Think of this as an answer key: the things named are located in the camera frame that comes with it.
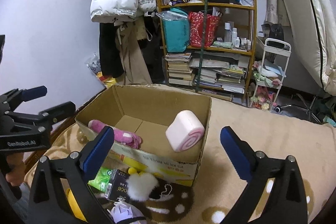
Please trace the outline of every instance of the pink bag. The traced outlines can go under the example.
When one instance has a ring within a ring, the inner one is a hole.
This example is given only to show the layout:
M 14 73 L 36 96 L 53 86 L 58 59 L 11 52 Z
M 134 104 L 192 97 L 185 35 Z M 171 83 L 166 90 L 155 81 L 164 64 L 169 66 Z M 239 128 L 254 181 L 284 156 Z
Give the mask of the pink bag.
M 205 32 L 204 47 L 210 47 L 214 41 L 215 33 L 220 21 L 220 17 L 207 15 L 207 26 Z M 204 14 L 202 12 L 189 13 L 190 21 L 190 45 L 200 48 L 202 46 Z

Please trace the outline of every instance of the teal bag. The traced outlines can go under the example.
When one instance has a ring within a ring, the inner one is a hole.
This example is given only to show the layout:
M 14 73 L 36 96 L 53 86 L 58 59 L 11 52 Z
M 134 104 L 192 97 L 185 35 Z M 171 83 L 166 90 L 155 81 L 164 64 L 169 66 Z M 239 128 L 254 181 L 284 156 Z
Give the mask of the teal bag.
M 188 16 L 182 10 L 171 8 L 173 12 Z M 184 52 L 190 40 L 190 22 L 185 20 L 163 20 L 163 30 L 166 38 L 167 52 Z

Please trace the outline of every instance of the bookshelf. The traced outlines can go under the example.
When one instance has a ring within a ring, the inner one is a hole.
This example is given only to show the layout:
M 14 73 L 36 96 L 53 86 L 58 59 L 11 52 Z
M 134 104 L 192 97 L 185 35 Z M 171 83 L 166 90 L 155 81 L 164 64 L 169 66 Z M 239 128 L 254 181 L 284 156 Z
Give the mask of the bookshelf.
M 241 54 L 244 56 L 249 56 L 250 61 L 249 65 L 247 67 L 246 71 L 246 79 L 245 79 L 245 93 L 243 95 L 243 101 L 246 98 L 246 94 L 248 91 L 248 87 L 250 85 L 251 81 L 251 76 L 252 76 L 252 65 L 254 62 L 254 56 L 255 56 L 255 48 L 256 48 L 256 38 L 257 38 L 257 0 L 253 0 L 254 6 L 243 6 L 243 5 L 236 5 L 236 4 L 227 4 L 227 3 L 208 3 L 207 6 L 216 6 L 219 8 L 231 8 L 231 9 L 236 9 L 236 10 L 245 10 L 248 12 L 248 25 L 236 25 L 235 27 L 238 29 L 244 29 L 248 32 L 248 37 L 252 41 L 252 48 L 250 51 L 240 51 L 240 50 L 235 50 L 235 49 L 226 49 L 226 48 L 218 48 L 218 47 L 208 47 L 204 48 L 205 51 L 213 51 L 213 52 L 228 52 L 228 53 L 234 53 L 234 54 Z M 157 8 L 158 12 L 161 12 L 163 10 L 169 10 L 170 8 L 173 7 L 189 7 L 189 8 L 199 8 L 199 10 L 204 9 L 205 3 L 184 3 L 184 4 L 176 4 L 174 6 L 170 5 L 164 5 L 162 0 L 157 0 Z M 167 54 L 167 48 L 166 48 L 166 42 L 165 42 L 165 36 L 164 36 L 164 30 L 163 30 L 163 24 L 162 20 L 160 20 L 161 24 L 161 35 L 162 35 L 162 43 L 163 43 L 163 51 L 164 51 L 164 56 L 166 57 Z M 200 51 L 200 48 L 193 47 L 193 46 L 188 46 L 187 47 L 190 50 L 195 50 L 195 51 Z M 168 71 L 168 65 L 167 62 L 165 62 L 166 65 L 166 71 Z M 199 85 L 200 88 L 207 89 L 206 86 Z M 224 89 L 220 88 L 209 88 L 209 89 L 215 89 L 215 90 L 221 90 L 225 91 Z

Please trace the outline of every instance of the chair caster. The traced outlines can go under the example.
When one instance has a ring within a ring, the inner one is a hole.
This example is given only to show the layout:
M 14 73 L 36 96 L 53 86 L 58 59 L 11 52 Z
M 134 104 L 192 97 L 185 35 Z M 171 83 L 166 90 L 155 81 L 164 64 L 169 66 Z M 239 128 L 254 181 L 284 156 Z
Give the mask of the chair caster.
M 277 106 L 274 110 L 276 113 L 280 113 L 282 111 L 281 107 L 279 106 Z

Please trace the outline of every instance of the pink swirl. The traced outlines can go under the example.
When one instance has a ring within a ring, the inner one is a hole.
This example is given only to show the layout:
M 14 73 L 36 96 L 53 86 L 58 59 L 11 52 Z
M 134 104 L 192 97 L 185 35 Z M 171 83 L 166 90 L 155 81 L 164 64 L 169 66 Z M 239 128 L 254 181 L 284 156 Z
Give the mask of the pink swirl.
M 178 151 L 184 151 L 193 147 L 203 137 L 203 134 L 203 130 L 197 130 L 189 133 L 183 143 L 179 145 Z

